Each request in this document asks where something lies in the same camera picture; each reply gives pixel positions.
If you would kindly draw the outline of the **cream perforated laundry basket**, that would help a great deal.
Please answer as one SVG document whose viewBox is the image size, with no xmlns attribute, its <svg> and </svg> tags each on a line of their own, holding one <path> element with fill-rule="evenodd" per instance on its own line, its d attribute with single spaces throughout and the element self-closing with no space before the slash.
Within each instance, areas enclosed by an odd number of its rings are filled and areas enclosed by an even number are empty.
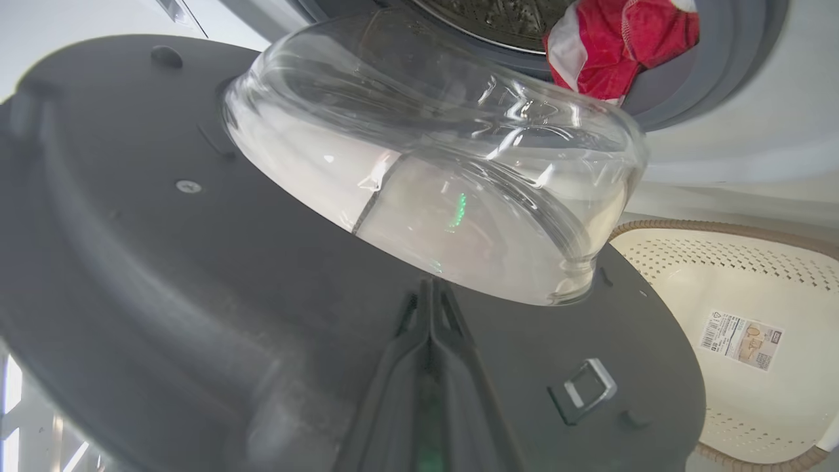
<svg viewBox="0 0 839 472">
<path fill-rule="evenodd" d="M 692 342 L 705 383 L 696 453 L 729 472 L 809 472 L 839 454 L 839 248 L 681 220 L 623 224 L 610 244 Z M 785 331 L 770 372 L 699 349 L 715 310 Z"/>
</svg>

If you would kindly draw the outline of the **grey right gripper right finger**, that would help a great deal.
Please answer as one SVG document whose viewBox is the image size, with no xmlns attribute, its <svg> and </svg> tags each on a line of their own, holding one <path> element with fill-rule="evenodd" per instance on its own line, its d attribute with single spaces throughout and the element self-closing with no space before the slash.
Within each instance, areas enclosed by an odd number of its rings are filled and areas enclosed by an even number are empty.
<svg viewBox="0 0 839 472">
<path fill-rule="evenodd" d="M 474 337 L 441 279 L 429 287 L 429 340 L 442 387 L 446 472 L 524 472 Z"/>
</svg>

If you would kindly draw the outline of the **white paper basket label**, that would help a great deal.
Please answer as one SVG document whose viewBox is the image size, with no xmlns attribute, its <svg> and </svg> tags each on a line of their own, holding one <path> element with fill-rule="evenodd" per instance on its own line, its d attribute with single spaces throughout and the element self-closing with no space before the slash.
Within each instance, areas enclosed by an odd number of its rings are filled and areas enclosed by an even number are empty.
<svg viewBox="0 0 839 472">
<path fill-rule="evenodd" d="M 701 329 L 699 349 L 770 372 L 785 331 L 725 311 L 711 311 Z"/>
</svg>

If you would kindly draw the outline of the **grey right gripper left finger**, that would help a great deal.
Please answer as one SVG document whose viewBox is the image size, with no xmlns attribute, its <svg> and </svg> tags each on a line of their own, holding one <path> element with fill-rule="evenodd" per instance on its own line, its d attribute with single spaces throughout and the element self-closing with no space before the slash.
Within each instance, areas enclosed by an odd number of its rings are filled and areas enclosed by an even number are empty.
<svg viewBox="0 0 839 472">
<path fill-rule="evenodd" d="M 333 472 L 416 472 L 418 379 L 429 356 L 431 280 L 420 281 L 398 311 L 395 335 L 341 444 Z"/>
</svg>

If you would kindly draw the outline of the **grey rubber door seal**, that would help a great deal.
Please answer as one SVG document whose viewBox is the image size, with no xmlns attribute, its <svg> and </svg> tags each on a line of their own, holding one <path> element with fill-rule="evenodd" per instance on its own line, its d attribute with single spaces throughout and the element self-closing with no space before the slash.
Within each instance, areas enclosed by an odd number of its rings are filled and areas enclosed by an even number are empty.
<svg viewBox="0 0 839 472">
<path fill-rule="evenodd" d="M 548 80 L 545 54 L 528 54 L 465 35 L 438 21 L 411 0 L 296 0 L 315 23 L 375 9 L 418 15 L 467 50 L 530 77 Z M 646 131 L 701 116 L 742 89 L 763 66 L 780 35 L 789 0 L 695 0 L 700 39 L 686 53 L 642 71 L 621 107 Z"/>
</svg>

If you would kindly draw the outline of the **white front-load washing machine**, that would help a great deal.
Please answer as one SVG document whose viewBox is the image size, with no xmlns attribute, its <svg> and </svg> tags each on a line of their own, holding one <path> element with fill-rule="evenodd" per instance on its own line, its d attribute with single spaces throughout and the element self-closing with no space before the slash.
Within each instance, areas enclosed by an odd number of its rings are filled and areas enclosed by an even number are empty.
<svg viewBox="0 0 839 472">
<path fill-rule="evenodd" d="M 0 0 L 0 102 L 42 57 L 87 39 L 180 36 L 256 54 L 311 24 L 296 0 Z M 839 0 L 789 0 L 779 38 L 743 88 L 646 132 L 650 164 L 624 222 L 709 219 L 839 239 Z"/>
</svg>

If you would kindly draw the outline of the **steel washing machine drum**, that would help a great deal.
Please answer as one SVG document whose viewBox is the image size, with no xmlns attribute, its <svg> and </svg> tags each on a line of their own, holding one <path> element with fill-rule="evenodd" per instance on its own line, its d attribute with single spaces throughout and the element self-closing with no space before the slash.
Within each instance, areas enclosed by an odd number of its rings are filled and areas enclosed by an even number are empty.
<svg viewBox="0 0 839 472">
<path fill-rule="evenodd" d="M 452 29 L 528 54 L 545 54 L 543 37 L 575 0 L 411 0 Z"/>
</svg>

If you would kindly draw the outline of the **black washing machine door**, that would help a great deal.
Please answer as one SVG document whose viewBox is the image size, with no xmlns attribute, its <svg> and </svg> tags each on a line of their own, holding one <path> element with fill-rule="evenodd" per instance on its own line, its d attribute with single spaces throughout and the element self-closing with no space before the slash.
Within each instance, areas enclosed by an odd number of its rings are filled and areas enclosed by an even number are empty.
<svg viewBox="0 0 839 472">
<path fill-rule="evenodd" d="M 0 337 L 117 470 L 333 472 L 441 279 L 524 472 L 684 472 L 700 367 L 608 244 L 647 161 L 624 111 L 397 9 L 256 54 L 84 40 L 0 105 Z M 416 472 L 446 472 L 428 347 Z"/>
</svg>

